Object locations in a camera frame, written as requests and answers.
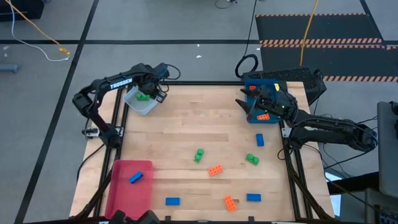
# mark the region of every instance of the gray floor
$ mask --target gray floor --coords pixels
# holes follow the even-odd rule
[[[56,39],[78,40],[93,0],[53,0],[35,21]],[[386,40],[398,40],[396,0],[367,0]],[[239,1],[225,10],[215,9],[213,0],[99,0],[88,39],[245,39],[254,1]],[[310,13],[313,0],[266,0],[258,2],[258,13]],[[318,13],[363,12],[359,0],[320,0]],[[9,22],[0,23],[0,39],[11,39]],[[21,39],[45,39],[31,26],[19,21],[15,33]],[[252,39],[257,38],[254,24]],[[234,67],[244,45],[85,45],[63,107],[49,153],[25,222],[67,218],[75,190],[77,168],[85,140],[80,134],[84,119],[72,105],[72,95],[95,78],[125,71],[144,62],[167,62],[182,71],[181,80],[237,80]],[[54,45],[43,48],[53,58],[63,55]],[[74,52],[76,46],[67,48]],[[257,45],[248,53],[259,54]],[[55,105],[71,61],[51,63],[36,49],[25,45],[0,45],[0,63],[22,65],[18,74],[0,74],[0,223],[12,223],[21,204],[37,160]],[[244,64],[248,70],[251,64]],[[331,113],[355,121],[376,115],[378,101],[398,101],[396,83],[327,82],[317,114]],[[337,160],[358,152],[347,147],[326,145]],[[327,163],[332,161],[326,155]],[[351,175],[377,170],[377,151],[343,164]]]

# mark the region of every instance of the toy block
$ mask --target toy block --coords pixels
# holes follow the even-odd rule
[[[257,119],[270,119],[270,118],[269,118],[269,115],[266,113],[266,114],[257,116]]]
[[[256,142],[257,146],[264,146],[264,138],[262,138],[262,134],[256,134]]]
[[[256,156],[254,156],[253,154],[249,153],[246,156],[246,160],[253,163],[254,165],[257,165],[260,162],[260,159]]]
[[[212,168],[209,169],[209,174],[211,176],[214,176],[216,174],[219,174],[222,171],[223,171],[223,167],[221,165],[217,165],[217,166],[212,167]]]
[[[224,201],[225,201],[226,207],[228,208],[228,210],[230,212],[233,212],[236,210],[235,202],[234,202],[234,200],[232,200],[231,196],[226,196],[224,198]]]
[[[180,198],[179,197],[167,197],[166,205],[180,205]]]
[[[137,94],[136,96],[137,96],[138,101],[142,101],[142,100],[148,101],[149,100],[149,95]]]
[[[198,149],[198,151],[195,155],[195,161],[200,162],[204,153],[205,153],[205,151],[203,149]]]
[[[261,194],[246,194],[248,202],[261,202]]]
[[[141,177],[143,176],[142,172],[137,172],[136,174],[134,174],[132,177],[130,177],[130,183],[133,184],[135,183],[137,180],[139,180]]]

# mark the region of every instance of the yellow cable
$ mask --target yellow cable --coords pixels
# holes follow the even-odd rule
[[[8,5],[10,5],[15,11],[17,11],[18,14],[20,14],[26,21],[28,21],[30,24],[32,24],[40,33],[42,33],[44,36],[46,36],[46,38],[52,40],[52,42],[56,43],[59,47],[61,47],[60,48],[61,52],[65,53],[67,55],[70,55],[70,52],[68,52],[65,47],[63,47],[60,43],[58,43],[58,41],[56,41],[53,38],[49,37],[42,30],[40,30],[40,28],[38,28],[36,24],[34,24],[32,21],[30,21],[30,19],[26,18],[26,16],[23,13],[21,13],[20,10],[18,10],[11,2],[9,2],[8,0],[5,0],[5,2],[8,3]]]
[[[315,10],[317,9],[317,6],[318,6],[318,0],[315,1],[315,5],[313,6],[313,10],[312,10],[312,13],[311,13],[311,16],[310,16],[310,20],[308,21],[308,24],[307,24],[307,29],[305,30],[305,33],[304,33],[303,43],[301,44],[300,66],[303,65],[305,39],[307,38],[308,30],[310,29],[310,25],[311,25],[311,22],[312,22],[312,17],[313,17],[313,15],[315,13]]]

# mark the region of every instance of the orange striped tape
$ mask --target orange striped tape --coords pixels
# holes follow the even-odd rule
[[[301,44],[263,44],[261,47],[301,47]],[[383,45],[352,45],[352,44],[305,44],[306,48],[362,48],[362,49],[385,49]]]
[[[379,38],[307,39],[306,44],[380,44]],[[302,39],[260,40],[260,44],[303,44]]]
[[[314,16],[363,16],[366,13],[316,13]],[[263,16],[311,16],[311,14],[257,14],[256,17]]]
[[[360,77],[360,76],[327,76],[323,77],[323,81],[339,81],[339,82],[396,82],[398,77]]]

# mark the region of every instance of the white cable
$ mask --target white cable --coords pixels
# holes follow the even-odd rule
[[[12,34],[12,37],[13,37],[14,39],[16,39],[17,41],[19,41],[19,42],[21,42],[21,43],[23,43],[23,44],[26,44],[26,45],[28,45],[28,46],[30,46],[30,47],[34,47],[34,48],[36,48],[36,49],[39,49],[41,52],[43,52],[45,58],[47,58],[47,60],[49,60],[50,62],[62,62],[62,61],[69,60],[69,57],[66,57],[66,58],[63,58],[63,59],[59,59],[59,60],[52,60],[52,59],[49,59],[49,56],[47,56],[47,54],[44,52],[44,50],[41,49],[40,47],[34,46],[34,45],[32,45],[32,44],[28,44],[27,42],[24,42],[24,41],[22,41],[22,40],[19,40],[17,37],[15,37],[15,35],[14,35],[14,24],[15,24],[14,9],[12,8],[11,5],[10,5],[10,8],[11,8],[11,12],[12,12],[11,34]]]

